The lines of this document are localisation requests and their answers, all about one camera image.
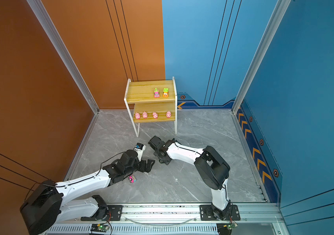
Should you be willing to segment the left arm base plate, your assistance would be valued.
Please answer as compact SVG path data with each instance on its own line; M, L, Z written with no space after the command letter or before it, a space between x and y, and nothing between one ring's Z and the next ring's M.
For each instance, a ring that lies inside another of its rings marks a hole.
M91 217L81 217L81 221L120 221L122 205L101 206Z

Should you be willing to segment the green toy car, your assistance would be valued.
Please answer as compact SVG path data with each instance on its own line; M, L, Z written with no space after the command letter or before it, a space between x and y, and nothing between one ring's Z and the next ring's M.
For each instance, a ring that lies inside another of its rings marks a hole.
M169 97L169 88L164 88L164 89L163 89L163 97L164 97L164 98Z

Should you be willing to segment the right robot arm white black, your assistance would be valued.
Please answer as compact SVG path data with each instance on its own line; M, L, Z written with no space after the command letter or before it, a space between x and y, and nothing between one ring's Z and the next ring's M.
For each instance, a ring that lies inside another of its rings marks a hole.
M182 145L176 139L164 142L157 136L151 138L148 144L161 164L167 165L172 160L180 160L194 165L203 182L211 188L215 218L232 219L231 201L228 197L230 166L212 146L193 148Z

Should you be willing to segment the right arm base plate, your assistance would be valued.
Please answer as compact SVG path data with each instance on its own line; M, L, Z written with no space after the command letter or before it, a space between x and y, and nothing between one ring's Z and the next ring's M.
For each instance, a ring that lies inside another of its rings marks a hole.
M229 203L224 210L214 205L200 205L200 216L202 221L240 221L240 212L237 205Z

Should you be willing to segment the pink purple toy car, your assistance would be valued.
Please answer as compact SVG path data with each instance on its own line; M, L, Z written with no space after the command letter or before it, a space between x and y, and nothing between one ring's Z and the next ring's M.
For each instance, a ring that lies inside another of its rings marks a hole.
M155 88L154 91L154 98L159 98L160 97L160 93L159 93L159 89L158 88Z

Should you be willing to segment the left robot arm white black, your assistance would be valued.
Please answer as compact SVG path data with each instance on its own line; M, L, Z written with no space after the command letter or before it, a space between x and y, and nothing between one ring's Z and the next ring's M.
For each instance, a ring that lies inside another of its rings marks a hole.
M111 164L102 162L100 169L89 175L65 182L40 183L20 207L29 234L39 235L56 222L77 217L104 219L107 205L101 196L78 198L121 182L136 171L149 173L155 160L143 160L142 154L140 149L130 149L120 153L121 157Z

